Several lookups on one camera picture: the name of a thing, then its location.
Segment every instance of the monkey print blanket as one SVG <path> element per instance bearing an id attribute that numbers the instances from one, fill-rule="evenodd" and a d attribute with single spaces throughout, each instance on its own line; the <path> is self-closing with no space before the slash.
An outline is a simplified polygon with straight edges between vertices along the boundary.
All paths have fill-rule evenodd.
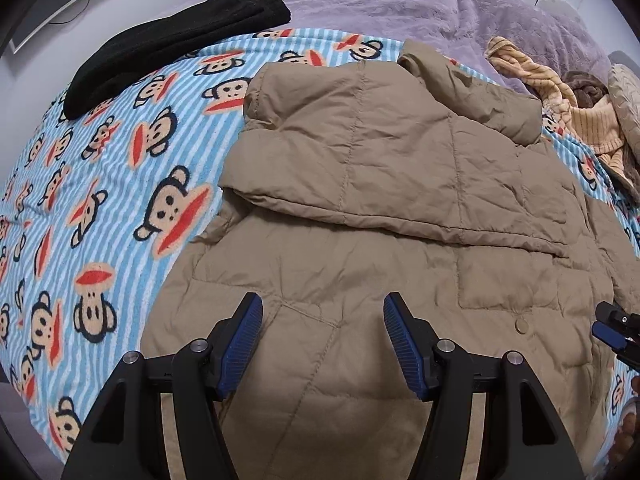
<path id="1" fill-rule="evenodd" d="M 192 52 L 78 120 L 66 120 L 64 92 L 51 103 L 0 189 L 0 364 L 62 460 L 113 367 L 139 348 L 180 250 L 218 210 L 216 183 L 260 67 L 395 61 L 401 47 L 268 30 Z M 638 212 L 622 209 L 589 148 L 549 127 L 585 191 L 611 204 L 636 243 Z"/>

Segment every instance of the silver bolt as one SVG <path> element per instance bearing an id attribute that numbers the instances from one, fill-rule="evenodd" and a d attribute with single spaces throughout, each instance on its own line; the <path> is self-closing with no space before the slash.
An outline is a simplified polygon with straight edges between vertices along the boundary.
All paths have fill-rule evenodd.
<path id="1" fill-rule="evenodd" d="M 441 339 L 438 341 L 438 350 L 441 352 L 453 352 L 456 344 L 451 339 Z"/>
<path id="2" fill-rule="evenodd" d="M 522 354 L 520 352 L 515 352 L 512 350 L 507 354 L 507 361 L 512 365 L 521 365 L 524 361 L 524 357 L 522 357 Z"/>
<path id="3" fill-rule="evenodd" d="M 140 354 L 138 352 L 136 352 L 135 350 L 129 350 L 126 354 L 122 356 L 122 360 L 126 364 L 131 365 L 138 360 L 138 357 L 140 357 Z"/>
<path id="4" fill-rule="evenodd" d="M 207 343 L 206 339 L 194 339 L 191 341 L 189 348 L 191 348 L 192 352 L 204 352 L 208 346 L 209 343 Z"/>

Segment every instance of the jacket button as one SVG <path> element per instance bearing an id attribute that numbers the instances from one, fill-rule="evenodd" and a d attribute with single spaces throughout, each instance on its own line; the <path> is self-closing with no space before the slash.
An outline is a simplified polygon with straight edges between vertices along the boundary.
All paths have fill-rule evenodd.
<path id="1" fill-rule="evenodd" d="M 516 330 L 519 334 L 526 334 L 529 331 L 529 323 L 524 321 L 521 317 L 516 320 Z"/>

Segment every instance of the purple fleece blanket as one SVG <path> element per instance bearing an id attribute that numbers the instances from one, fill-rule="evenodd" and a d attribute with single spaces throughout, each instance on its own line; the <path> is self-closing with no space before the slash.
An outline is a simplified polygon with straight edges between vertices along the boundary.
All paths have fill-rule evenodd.
<path id="1" fill-rule="evenodd" d="M 171 14 L 204 0 L 190 0 Z M 578 23 L 521 0 L 284 0 L 291 26 L 333 28 L 380 38 L 423 41 L 492 79 L 525 92 L 516 79 L 502 78 L 482 53 L 492 36 L 504 36 L 535 61 L 559 74 L 583 70 L 607 80 L 610 62 Z"/>

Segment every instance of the black cable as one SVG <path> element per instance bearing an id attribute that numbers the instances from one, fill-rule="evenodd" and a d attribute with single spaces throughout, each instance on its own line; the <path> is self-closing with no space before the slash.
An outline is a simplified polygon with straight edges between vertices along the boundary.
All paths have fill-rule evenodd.
<path id="1" fill-rule="evenodd" d="M 91 0 L 86 0 L 86 3 L 84 4 L 84 7 L 82 8 L 82 10 L 80 12 L 78 12 L 74 17 L 72 17 L 70 20 L 66 20 L 66 22 L 49 22 L 49 25 L 65 25 L 65 23 L 71 23 L 74 19 L 76 19 L 78 16 L 80 16 L 80 14 L 82 14 L 83 12 L 85 12 L 86 8 L 89 6 L 89 2 Z"/>

